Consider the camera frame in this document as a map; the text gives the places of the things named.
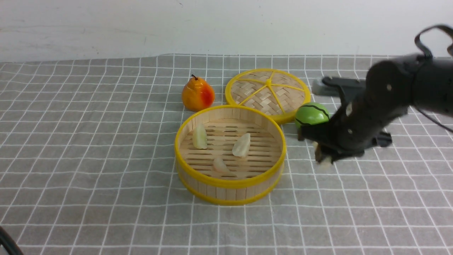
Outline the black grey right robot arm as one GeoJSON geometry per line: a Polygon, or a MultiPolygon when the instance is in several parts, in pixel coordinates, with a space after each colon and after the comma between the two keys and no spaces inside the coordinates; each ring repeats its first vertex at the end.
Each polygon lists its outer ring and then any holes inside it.
{"type": "Polygon", "coordinates": [[[361,157],[369,148],[388,147],[392,137],[384,128],[406,115],[409,107],[452,116],[452,60],[435,59],[420,36],[414,39],[420,54],[374,63],[365,79],[316,81],[316,94],[341,100],[341,107],[327,121],[298,122],[298,139],[316,143],[316,162],[333,163],[361,157]]]}

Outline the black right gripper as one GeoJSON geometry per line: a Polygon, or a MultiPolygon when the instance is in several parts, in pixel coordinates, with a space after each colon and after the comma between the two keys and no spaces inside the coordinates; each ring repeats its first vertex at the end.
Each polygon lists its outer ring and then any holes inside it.
{"type": "Polygon", "coordinates": [[[300,141],[313,141],[318,164],[333,164],[343,158],[364,155],[369,148],[388,147],[392,138],[384,128],[405,115],[409,108],[406,80],[324,77],[312,83],[312,92],[341,100],[341,107],[329,121],[297,130],[300,141]],[[322,149],[319,144],[330,149],[322,149]]]}

